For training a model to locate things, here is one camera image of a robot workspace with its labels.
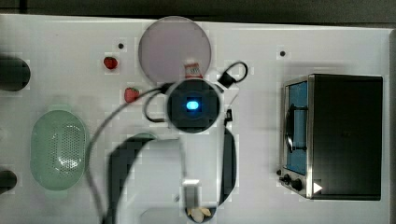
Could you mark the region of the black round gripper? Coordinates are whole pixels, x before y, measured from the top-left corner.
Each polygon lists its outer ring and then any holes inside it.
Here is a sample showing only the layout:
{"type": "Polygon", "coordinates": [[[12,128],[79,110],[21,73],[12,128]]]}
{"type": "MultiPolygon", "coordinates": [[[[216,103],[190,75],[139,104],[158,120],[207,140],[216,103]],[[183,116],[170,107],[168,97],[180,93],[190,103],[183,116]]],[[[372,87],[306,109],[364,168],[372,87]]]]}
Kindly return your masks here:
{"type": "Polygon", "coordinates": [[[167,96],[168,120],[185,133],[200,133],[210,128],[217,120],[219,110],[218,92],[202,79],[180,82],[167,96]]]}

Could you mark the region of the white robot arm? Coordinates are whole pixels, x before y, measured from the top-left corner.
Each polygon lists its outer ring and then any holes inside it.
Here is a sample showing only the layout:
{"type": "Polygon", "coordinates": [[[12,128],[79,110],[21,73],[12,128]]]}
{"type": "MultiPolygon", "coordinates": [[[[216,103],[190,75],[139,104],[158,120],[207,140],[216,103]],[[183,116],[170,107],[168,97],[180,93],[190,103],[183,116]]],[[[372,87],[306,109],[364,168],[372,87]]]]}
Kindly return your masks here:
{"type": "Polygon", "coordinates": [[[237,176],[228,129],[239,89],[193,78],[164,91],[164,122],[122,142],[107,166],[103,224],[215,224],[237,176]]]}

